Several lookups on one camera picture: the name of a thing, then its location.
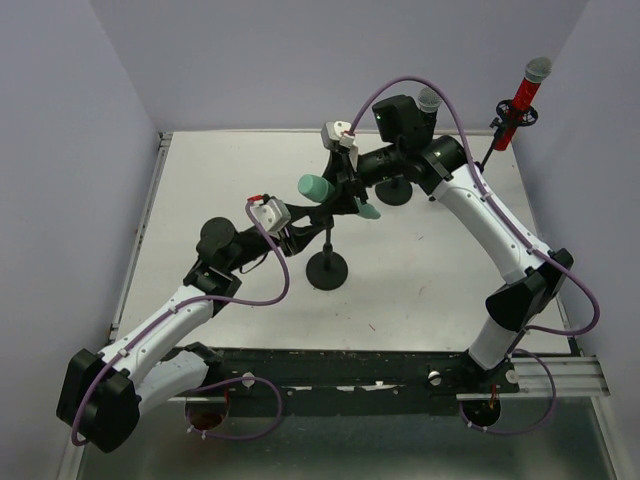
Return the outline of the red rhinestone microphone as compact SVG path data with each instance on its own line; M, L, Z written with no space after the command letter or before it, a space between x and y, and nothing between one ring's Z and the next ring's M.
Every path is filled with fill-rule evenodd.
M525 67L524 78L511 100L517 98L522 102L522 108L525 109L524 104L529 103L528 99L531 98L529 104L532 106L537 91L551 71L552 62L549 58L540 56L530 60Z

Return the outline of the teal microphone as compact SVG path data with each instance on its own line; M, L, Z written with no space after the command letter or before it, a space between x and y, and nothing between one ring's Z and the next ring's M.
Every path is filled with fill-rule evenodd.
M328 180L312 174L302 175L298 180L297 188L302 196L318 204L326 201L335 192L335 187ZM355 198L355 204L359 217L368 220L381 218L381 213L373 205L363 203L359 198Z

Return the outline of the black microphone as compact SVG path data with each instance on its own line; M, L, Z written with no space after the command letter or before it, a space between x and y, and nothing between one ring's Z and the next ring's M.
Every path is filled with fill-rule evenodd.
M418 93L417 104L427 131L433 135L437 124L437 113L442 104L441 97L432 88L424 87Z

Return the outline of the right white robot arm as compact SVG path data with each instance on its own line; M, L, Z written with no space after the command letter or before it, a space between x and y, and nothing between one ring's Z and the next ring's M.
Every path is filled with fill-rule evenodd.
M401 177L418 185L446 207L489 255L504 283L485 301L487 319L467 349L467 364L491 371L524 335L531 320L555 299L573 265L566 249L552 250L503 204L469 163L463 144L436 137L441 97L424 88L418 97L396 95L373 107L385 147L361 154L348 122L327 122L321 129L329 163L322 176L307 176L299 191L322 202L345 193L349 212L363 210L366 189Z

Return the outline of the black round-base stand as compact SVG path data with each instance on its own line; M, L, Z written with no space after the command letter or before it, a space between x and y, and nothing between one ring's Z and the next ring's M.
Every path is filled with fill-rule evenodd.
M340 288L347 280L349 268L342 255L334 251L332 230L334 219L329 216L325 221L325 239L322 250L309 258L306 264L306 278L311 286L322 291Z
M377 198L389 206L401 206L408 203L413 195L411 183L402 177L393 177L375 186Z

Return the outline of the black tripod shock-mount stand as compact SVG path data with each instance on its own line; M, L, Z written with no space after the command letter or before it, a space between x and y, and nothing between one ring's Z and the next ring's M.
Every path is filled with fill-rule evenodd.
M496 106L497 117L490 124L491 128L496 128L493 140L483 157L481 163L476 163L481 173L494 151L504 151L509 145L518 127L531 126L536 123L538 113L529 103L522 102L517 98L513 100L501 100Z

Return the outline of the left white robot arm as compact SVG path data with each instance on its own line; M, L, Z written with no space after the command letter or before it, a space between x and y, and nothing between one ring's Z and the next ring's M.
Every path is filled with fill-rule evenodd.
M168 360L166 354L229 304L268 307L283 301L291 284L286 260L330 225L327 208L258 195L245 204L249 229L239 231L223 217L208 220L197 260L169 300L125 337L97 353L82 349L70 360L56 415L70 427L71 443L109 453L128 439L145 408L200 388L208 373L205 358L187 351ZM237 271L267 254L281 267L282 290L267 300L239 298Z

